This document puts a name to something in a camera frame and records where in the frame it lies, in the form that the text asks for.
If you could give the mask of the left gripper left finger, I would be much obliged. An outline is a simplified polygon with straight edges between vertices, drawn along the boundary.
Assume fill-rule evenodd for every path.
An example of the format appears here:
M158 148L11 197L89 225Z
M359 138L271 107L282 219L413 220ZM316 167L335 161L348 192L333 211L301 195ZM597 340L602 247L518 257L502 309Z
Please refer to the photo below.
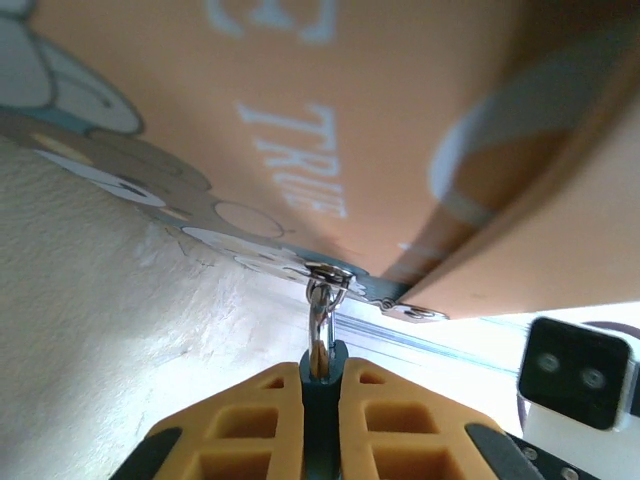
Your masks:
M157 422L115 479L300 479L299 367L276 364Z

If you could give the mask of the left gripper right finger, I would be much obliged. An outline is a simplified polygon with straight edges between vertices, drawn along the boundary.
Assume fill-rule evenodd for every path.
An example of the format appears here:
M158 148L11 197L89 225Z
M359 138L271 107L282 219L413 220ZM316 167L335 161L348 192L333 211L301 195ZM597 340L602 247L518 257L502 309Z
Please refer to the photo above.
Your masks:
M490 417L368 360L344 364L345 479L530 479L533 467Z

